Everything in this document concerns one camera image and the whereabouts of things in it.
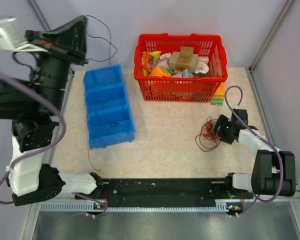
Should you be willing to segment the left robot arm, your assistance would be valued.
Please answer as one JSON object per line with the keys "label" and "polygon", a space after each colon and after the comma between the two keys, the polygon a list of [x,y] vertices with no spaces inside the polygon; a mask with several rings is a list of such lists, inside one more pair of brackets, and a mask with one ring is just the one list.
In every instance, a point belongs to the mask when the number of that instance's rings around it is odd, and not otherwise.
{"label": "left robot arm", "polygon": [[27,80],[0,72],[0,119],[11,120],[12,159],[1,184],[11,203],[24,206],[60,194],[94,201],[104,191],[95,173],[70,174],[44,162],[45,153],[66,133],[61,114],[71,65],[85,65],[88,19],[81,15],[50,31],[18,30],[16,18],[0,17],[0,49],[29,53],[35,59]]}

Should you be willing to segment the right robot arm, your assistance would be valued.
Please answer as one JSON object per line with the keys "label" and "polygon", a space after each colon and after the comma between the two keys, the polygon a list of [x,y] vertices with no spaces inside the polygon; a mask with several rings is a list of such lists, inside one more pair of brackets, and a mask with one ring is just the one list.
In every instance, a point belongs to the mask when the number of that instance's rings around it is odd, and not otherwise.
{"label": "right robot arm", "polygon": [[242,190],[256,195],[274,196],[279,187],[279,196],[295,195],[296,166],[292,152],[273,149],[256,127],[247,129],[235,116],[229,119],[221,114],[210,133],[217,134],[221,141],[230,145],[237,141],[255,157],[252,173],[230,174],[231,180],[223,185],[227,197],[235,198]]}

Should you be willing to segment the colourful sponge pack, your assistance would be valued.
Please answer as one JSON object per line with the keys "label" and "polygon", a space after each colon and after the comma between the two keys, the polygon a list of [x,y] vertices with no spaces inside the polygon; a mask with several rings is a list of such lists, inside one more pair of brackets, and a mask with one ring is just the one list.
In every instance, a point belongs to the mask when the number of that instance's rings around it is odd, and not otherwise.
{"label": "colourful sponge pack", "polygon": [[213,97],[210,100],[211,105],[222,106],[225,99],[226,84],[223,82],[220,84]]}

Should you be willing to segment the red plastic shopping basket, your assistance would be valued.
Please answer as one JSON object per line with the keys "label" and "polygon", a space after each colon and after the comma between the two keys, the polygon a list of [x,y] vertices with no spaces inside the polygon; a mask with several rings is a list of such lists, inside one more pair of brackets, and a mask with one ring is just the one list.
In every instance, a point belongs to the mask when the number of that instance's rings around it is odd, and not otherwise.
{"label": "red plastic shopping basket", "polygon": [[[161,54],[179,52],[181,47],[193,47],[199,57],[208,59],[208,72],[203,73],[197,67],[194,77],[182,77],[182,72],[173,70],[171,77],[149,76],[154,67],[146,64],[150,53],[159,51]],[[209,102],[221,83],[228,78],[227,56],[219,35],[196,34],[169,35],[141,34],[134,53],[135,80],[146,101],[171,102]]]}

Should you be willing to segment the teal sponge package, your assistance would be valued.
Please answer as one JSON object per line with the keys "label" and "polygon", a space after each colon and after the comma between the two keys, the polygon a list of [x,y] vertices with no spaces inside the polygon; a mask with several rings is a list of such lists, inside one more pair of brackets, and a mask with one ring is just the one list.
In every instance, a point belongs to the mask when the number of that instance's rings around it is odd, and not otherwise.
{"label": "teal sponge package", "polygon": [[183,78],[193,78],[194,74],[190,72],[188,69],[185,69],[182,71],[182,77]]}

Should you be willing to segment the brown cardboard box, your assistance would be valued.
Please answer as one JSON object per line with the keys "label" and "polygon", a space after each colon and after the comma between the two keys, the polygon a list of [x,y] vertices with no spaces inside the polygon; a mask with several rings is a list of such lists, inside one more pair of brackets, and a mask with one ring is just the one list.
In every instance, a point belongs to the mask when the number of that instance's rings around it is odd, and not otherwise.
{"label": "brown cardboard box", "polygon": [[193,47],[181,46],[180,51],[174,51],[169,58],[169,67],[172,70],[189,70],[194,72],[197,69],[199,55],[194,53]]}

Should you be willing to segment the orange sponge daddy box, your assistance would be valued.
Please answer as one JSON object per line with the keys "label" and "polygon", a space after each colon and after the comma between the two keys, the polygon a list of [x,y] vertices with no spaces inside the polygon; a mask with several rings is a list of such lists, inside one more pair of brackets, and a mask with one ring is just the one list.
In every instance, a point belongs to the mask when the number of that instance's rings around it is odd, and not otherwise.
{"label": "orange sponge daddy box", "polygon": [[149,77],[171,77],[173,71],[169,67],[155,67]]}

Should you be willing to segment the blue plastic compartment bin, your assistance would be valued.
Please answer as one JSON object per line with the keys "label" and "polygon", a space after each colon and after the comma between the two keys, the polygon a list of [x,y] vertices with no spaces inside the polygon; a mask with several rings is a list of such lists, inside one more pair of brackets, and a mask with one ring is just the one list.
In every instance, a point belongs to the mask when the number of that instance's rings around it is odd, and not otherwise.
{"label": "blue plastic compartment bin", "polygon": [[83,78],[89,148],[135,139],[135,126],[121,65],[85,72]]}

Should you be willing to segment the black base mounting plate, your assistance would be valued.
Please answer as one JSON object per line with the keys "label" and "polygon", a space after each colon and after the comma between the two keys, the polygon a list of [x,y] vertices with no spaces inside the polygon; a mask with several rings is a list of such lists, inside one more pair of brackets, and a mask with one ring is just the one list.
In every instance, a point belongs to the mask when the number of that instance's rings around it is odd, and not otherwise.
{"label": "black base mounting plate", "polygon": [[217,200],[250,200],[253,195],[232,187],[223,178],[103,178],[91,199],[106,200],[110,208],[213,207]]}

